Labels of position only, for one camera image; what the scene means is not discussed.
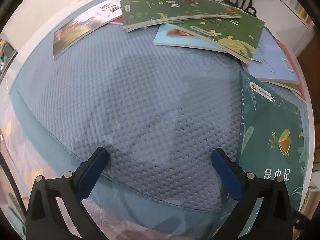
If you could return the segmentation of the teal mantis insect book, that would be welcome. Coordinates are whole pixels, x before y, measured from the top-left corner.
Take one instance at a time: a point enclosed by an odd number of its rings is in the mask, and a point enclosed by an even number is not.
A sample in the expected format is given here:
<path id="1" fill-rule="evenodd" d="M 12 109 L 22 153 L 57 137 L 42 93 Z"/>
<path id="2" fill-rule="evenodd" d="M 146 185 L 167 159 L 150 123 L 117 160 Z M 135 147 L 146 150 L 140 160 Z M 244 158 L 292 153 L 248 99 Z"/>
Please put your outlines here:
<path id="1" fill-rule="evenodd" d="M 241 119 L 237 163 L 258 178 L 281 176 L 291 206 L 299 209 L 305 177 L 300 107 L 255 77 L 240 72 Z"/>

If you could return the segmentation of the green insect book 03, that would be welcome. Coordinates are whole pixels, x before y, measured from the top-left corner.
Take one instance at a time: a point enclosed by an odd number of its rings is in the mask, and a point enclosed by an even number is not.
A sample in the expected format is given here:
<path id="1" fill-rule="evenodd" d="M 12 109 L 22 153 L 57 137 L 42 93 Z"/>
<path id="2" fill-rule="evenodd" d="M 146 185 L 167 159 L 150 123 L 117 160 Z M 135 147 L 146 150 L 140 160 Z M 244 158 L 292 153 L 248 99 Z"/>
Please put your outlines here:
<path id="1" fill-rule="evenodd" d="M 265 22 L 235 7 L 227 7 L 241 18 L 203 18 L 168 23 L 218 46 L 245 64 L 254 59 Z"/>

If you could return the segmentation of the white rabbit hill book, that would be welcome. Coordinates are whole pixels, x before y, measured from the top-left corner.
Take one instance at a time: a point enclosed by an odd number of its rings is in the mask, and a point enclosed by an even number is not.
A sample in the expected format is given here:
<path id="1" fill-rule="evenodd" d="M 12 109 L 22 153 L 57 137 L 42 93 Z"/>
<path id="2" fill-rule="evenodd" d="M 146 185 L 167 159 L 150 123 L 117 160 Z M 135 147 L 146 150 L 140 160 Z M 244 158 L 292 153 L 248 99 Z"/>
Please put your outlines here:
<path id="1" fill-rule="evenodd" d="M 121 18 L 122 10 L 120 2 L 121 0 L 103 1 L 84 11 L 58 29 L 54 33 L 53 56 L 57 56 L 93 31 Z"/>

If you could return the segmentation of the green beetle insect book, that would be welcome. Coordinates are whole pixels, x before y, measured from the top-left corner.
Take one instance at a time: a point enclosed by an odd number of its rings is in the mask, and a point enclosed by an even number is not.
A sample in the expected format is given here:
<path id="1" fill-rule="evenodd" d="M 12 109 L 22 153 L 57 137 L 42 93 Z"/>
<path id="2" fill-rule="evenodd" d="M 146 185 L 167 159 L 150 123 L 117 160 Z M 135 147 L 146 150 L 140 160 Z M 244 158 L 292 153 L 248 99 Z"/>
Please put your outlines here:
<path id="1" fill-rule="evenodd" d="M 180 20 L 200 18 L 242 18 L 215 0 L 121 0 L 123 28 L 136 29 Z"/>

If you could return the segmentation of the olive green book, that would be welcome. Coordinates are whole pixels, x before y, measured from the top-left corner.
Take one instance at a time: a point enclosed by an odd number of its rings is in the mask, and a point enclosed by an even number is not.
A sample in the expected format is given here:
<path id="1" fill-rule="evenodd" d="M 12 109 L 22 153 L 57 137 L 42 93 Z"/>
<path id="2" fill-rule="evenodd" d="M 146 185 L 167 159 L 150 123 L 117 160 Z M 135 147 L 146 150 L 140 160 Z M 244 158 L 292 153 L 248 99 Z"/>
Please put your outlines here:
<path id="1" fill-rule="evenodd" d="M 278 85 L 278 86 L 287 88 L 287 89 L 293 91 L 294 93 L 297 93 L 298 95 L 302 95 L 303 94 L 299 84 L 296 84 L 296 83 L 278 82 L 278 81 L 270 81 L 270 80 L 265 81 L 265 82 L 268 82 L 268 83 L 271 83 L 273 85 Z"/>

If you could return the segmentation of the blue quilted table mat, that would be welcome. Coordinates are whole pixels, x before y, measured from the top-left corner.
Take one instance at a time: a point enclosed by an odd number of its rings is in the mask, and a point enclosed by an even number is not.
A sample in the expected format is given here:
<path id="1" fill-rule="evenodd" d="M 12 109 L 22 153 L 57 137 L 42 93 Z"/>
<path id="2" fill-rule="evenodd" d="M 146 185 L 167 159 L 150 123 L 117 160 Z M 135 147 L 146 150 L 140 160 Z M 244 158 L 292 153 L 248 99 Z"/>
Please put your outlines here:
<path id="1" fill-rule="evenodd" d="M 203 239 L 236 204 L 211 153 L 237 159 L 242 63 L 156 46 L 158 29 L 108 24 L 57 56 L 49 33 L 10 90 L 7 146 L 26 189 L 108 151 L 84 204 L 110 239 Z"/>

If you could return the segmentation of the light blue back cover book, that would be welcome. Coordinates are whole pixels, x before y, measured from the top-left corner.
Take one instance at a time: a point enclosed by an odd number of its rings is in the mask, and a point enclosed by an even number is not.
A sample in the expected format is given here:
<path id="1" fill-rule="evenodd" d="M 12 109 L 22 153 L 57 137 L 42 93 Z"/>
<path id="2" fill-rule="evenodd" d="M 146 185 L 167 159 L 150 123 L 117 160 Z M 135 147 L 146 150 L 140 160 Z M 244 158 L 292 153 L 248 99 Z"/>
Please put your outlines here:
<path id="1" fill-rule="evenodd" d="M 299 84 L 299 79 L 267 27 L 263 28 L 254 59 L 249 65 L 242 63 L 245 72 L 260 81 L 287 82 Z"/>

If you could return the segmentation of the coral red book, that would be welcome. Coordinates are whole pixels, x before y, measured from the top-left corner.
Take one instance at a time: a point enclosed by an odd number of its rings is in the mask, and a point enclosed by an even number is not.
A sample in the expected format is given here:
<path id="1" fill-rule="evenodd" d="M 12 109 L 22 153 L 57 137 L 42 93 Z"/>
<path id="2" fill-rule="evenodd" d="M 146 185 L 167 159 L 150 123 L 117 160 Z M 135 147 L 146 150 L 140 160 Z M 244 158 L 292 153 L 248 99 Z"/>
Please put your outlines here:
<path id="1" fill-rule="evenodd" d="M 304 93 L 304 89 L 303 89 L 303 86 L 302 86 L 302 78 L 300 77 L 300 74 L 298 72 L 298 68 L 291 56 L 291 53 L 288 51 L 287 47 L 285 46 L 285 44 L 283 44 L 281 41 L 279 41 L 277 38 L 276 38 L 276 42 L 278 44 L 278 46 L 280 46 L 280 48 L 282 49 L 282 51 L 284 52 L 285 56 L 286 56 L 286 59 L 287 61 L 289 62 L 291 68 L 293 69 L 295 75 L 297 76 L 298 78 L 298 83 L 301 90 L 302 90 L 302 95 L 298 95 L 297 93 L 295 93 L 295 95 L 297 97 L 300 98 L 300 100 L 302 100 L 303 102 L 306 102 L 306 98 L 305 98 L 305 93 Z"/>

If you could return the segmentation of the red fairy tale book 01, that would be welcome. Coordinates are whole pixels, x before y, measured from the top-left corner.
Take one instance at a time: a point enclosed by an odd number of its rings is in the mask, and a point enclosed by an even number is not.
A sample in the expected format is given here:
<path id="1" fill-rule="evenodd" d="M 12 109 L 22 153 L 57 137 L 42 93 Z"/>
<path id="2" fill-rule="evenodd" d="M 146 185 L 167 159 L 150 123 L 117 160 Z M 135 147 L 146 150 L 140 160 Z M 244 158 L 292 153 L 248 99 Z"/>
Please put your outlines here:
<path id="1" fill-rule="evenodd" d="M 123 19 L 122 17 L 116 18 L 115 20 L 112 20 L 110 24 L 123 25 Z"/>

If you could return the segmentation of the light blue bottom book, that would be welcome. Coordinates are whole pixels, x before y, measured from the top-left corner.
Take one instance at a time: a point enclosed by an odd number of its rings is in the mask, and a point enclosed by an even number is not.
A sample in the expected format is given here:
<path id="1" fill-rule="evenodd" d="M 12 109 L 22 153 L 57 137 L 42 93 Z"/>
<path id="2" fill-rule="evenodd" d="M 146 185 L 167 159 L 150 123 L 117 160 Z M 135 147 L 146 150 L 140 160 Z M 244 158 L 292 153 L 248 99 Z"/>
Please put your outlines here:
<path id="1" fill-rule="evenodd" d="M 168 24 L 162 24 L 159 26 L 153 44 L 157 46 L 194 48 L 226 53 L 218 46 L 200 38 L 196 38 L 195 36 L 181 30 L 175 29 Z"/>

